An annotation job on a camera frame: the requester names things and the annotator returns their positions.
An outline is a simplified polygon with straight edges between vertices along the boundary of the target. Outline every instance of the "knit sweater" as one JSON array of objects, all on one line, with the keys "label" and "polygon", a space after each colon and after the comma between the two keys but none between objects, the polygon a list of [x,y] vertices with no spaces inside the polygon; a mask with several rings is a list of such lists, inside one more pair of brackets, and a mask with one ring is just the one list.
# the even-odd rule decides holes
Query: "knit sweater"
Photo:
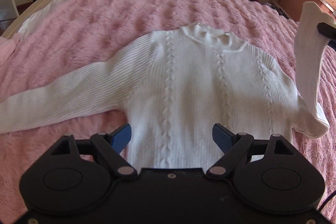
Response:
[{"label": "knit sweater", "polygon": [[[299,79],[317,90],[318,82]],[[291,128],[311,138],[325,134],[323,110],[316,96],[308,100],[314,113],[263,50],[196,22],[149,33],[107,62],[9,97],[0,104],[0,132],[119,109],[132,126],[127,160],[135,168],[206,169],[222,156],[212,140],[215,123],[257,139],[277,133],[291,141]]]}]

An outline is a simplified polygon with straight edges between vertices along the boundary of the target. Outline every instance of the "folded sleeve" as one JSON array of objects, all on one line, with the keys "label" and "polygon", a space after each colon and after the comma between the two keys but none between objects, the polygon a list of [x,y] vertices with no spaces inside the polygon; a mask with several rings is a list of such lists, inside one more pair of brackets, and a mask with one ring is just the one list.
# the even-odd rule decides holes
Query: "folded sleeve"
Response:
[{"label": "folded sleeve", "polygon": [[0,104],[0,133],[121,109],[154,62],[157,45],[151,37],[133,41],[106,62],[92,63],[47,86],[9,97]]}]

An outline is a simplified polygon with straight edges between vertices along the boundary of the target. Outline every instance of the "sweater collar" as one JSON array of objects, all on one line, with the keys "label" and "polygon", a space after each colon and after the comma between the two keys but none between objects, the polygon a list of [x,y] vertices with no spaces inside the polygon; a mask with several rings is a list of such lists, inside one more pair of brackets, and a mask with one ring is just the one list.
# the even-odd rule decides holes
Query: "sweater collar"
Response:
[{"label": "sweater collar", "polygon": [[190,39],[219,51],[239,52],[247,44],[246,41],[237,37],[233,32],[226,33],[223,30],[211,28],[197,21],[181,27],[181,29],[184,35]]}]

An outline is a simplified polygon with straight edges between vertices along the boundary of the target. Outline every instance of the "screw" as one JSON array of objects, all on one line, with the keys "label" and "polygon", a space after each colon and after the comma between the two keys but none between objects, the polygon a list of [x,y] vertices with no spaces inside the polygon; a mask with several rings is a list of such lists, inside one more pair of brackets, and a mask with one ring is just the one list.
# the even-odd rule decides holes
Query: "screw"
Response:
[{"label": "screw", "polygon": [[28,219],[27,222],[28,222],[28,224],[39,224],[39,222],[35,218],[30,218],[30,219]]},{"label": "screw", "polygon": [[214,166],[210,168],[210,173],[213,175],[224,175],[226,173],[226,169],[224,167],[221,166]]},{"label": "screw", "polygon": [[122,166],[118,169],[118,173],[121,175],[129,176],[134,173],[134,168],[130,166]]},{"label": "screw", "polygon": [[170,179],[175,179],[177,176],[174,173],[170,173],[170,174],[168,174],[168,177]]}]

